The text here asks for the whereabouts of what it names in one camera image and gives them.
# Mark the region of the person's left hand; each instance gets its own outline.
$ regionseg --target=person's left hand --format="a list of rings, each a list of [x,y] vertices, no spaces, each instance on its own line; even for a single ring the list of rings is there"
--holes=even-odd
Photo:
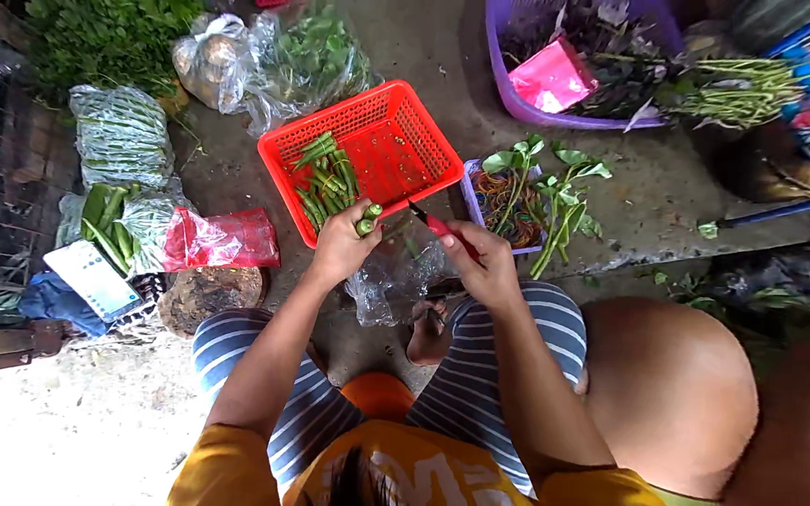
[[[383,233],[375,221],[374,231],[358,237],[354,225],[361,221],[371,199],[365,198],[334,214],[324,223],[318,236],[318,249],[305,273],[322,289],[330,291],[339,282],[353,275],[365,259],[380,244]]]

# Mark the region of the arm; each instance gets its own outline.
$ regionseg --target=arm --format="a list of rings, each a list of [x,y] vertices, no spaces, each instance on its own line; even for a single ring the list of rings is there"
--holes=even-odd
[[[270,439],[293,390],[324,298],[353,275],[380,243],[379,227],[364,238],[354,229],[370,204],[370,199],[364,199],[327,221],[311,265],[233,368],[211,407],[206,428],[216,423],[231,425],[255,431],[264,441]]]
[[[474,262],[455,236],[441,239],[467,291],[493,321],[502,412],[517,455],[539,489],[556,472],[614,466],[608,446],[536,328],[518,284],[511,245],[473,223],[450,222],[480,253]]]

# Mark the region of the yellow shirt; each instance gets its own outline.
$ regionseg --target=yellow shirt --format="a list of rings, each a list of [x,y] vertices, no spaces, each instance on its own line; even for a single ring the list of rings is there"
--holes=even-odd
[[[395,484],[399,504],[553,506],[663,506],[663,502],[629,469],[561,473],[549,476],[539,499],[514,487],[489,452],[430,431],[382,420],[368,421],[330,444],[287,490],[284,506],[306,491],[314,504],[329,492],[333,466],[353,446]],[[279,504],[267,446],[255,432],[208,427],[199,437],[174,482],[167,503],[200,506]]]

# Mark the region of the blue and white striped pants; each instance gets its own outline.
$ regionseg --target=blue and white striped pants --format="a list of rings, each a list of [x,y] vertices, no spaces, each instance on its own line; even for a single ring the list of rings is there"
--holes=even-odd
[[[565,379],[576,386],[586,357],[586,328],[579,308],[552,284],[522,282],[521,289]],[[264,310],[232,309],[202,322],[195,334],[193,358],[210,397],[217,396],[270,318],[271,313]],[[453,335],[449,354],[415,401],[407,423],[488,449],[515,487],[529,493],[532,485],[502,420],[489,313],[468,298],[453,311],[449,328]],[[334,439],[365,419],[303,355],[292,394],[267,445],[280,490],[285,491]]]

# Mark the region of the plastic stool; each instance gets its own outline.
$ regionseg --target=plastic stool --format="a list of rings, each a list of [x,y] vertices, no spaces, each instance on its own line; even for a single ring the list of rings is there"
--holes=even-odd
[[[414,403],[409,387],[386,373],[362,374],[346,383],[342,393],[372,420],[405,423]]]

